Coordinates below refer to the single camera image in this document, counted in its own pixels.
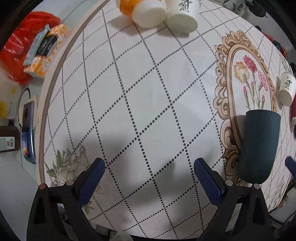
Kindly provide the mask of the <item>light blue small box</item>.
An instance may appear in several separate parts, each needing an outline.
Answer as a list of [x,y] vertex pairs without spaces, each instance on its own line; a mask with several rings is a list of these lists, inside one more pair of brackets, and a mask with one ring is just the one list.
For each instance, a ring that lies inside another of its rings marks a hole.
[[44,39],[44,37],[46,36],[46,34],[50,31],[50,27],[49,25],[45,25],[43,29],[41,29],[36,37],[34,38],[29,51],[26,54],[25,60],[23,62],[23,66],[28,66],[31,65],[33,63],[34,57],[36,56],[36,53]]

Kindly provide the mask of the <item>orange and white cup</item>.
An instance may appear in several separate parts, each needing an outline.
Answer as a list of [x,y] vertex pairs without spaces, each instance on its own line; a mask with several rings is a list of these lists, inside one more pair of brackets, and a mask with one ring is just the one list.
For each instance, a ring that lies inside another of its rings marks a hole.
[[142,28],[154,28],[167,17],[164,3],[158,0],[119,0],[116,1],[116,7],[123,15],[130,17]]

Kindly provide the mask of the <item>orange tissue pack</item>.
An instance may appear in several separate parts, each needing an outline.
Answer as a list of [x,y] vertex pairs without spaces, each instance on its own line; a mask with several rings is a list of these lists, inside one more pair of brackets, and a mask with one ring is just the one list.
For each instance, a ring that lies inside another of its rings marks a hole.
[[64,24],[52,27],[44,37],[33,63],[24,66],[24,73],[44,78],[67,33],[68,28]]

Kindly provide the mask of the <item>red plastic bag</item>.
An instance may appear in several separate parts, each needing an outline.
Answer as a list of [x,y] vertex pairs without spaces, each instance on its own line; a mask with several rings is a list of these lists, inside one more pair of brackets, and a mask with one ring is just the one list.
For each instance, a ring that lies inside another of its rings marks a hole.
[[54,27],[61,23],[61,19],[44,11],[30,12],[17,26],[1,51],[1,71],[15,82],[27,84],[30,75],[24,73],[23,62],[37,33],[49,25]]

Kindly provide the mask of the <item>floral diamond-pattern tablecloth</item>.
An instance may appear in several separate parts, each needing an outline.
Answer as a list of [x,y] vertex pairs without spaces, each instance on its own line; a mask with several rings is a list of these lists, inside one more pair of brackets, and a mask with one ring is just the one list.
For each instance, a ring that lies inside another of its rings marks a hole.
[[275,161],[261,185],[275,209],[295,156],[290,109],[276,100],[290,65],[251,23],[201,1],[198,29],[143,29],[115,1],[72,27],[44,80],[36,133],[37,180],[62,185],[96,159],[106,171],[84,207],[96,224],[148,238],[197,238],[211,205],[194,174],[203,158],[240,184],[236,166],[249,109],[280,115]]

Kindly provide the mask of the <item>blue smartphone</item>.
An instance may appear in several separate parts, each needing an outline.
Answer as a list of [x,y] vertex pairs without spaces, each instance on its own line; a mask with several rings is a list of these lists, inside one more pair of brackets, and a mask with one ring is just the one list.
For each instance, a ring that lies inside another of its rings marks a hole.
[[23,106],[23,122],[22,126],[22,153],[24,158],[36,164],[34,150],[34,107],[35,103],[30,101]]

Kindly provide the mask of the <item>white paper cup with leaf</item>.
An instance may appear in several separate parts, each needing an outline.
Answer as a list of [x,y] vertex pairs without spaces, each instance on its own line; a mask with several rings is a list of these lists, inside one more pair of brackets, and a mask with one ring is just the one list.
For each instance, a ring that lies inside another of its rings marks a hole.
[[284,106],[291,106],[295,97],[296,81],[293,74],[284,72],[280,76],[278,99]]

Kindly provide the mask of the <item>red paper cup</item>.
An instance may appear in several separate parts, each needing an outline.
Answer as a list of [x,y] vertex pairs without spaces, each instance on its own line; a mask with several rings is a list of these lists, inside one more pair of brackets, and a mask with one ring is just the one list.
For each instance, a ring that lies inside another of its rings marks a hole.
[[296,125],[296,96],[293,99],[292,105],[290,106],[290,121],[292,127]]

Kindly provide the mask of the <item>dark green cup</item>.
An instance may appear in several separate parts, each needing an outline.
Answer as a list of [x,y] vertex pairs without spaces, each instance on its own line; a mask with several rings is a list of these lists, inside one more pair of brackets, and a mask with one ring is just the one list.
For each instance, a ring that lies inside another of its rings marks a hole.
[[244,138],[238,176],[251,184],[262,184],[273,168],[280,136],[280,115],[273,111],[250,110],[245,116]]

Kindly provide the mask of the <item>white paper cup with calligraphy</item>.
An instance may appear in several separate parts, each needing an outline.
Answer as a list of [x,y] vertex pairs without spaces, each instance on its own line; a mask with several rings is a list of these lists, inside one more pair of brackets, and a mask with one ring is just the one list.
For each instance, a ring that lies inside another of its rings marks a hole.
[[166,1],[167,24],[172,30],[191,33],[198,28],[200,1],[170,0]]

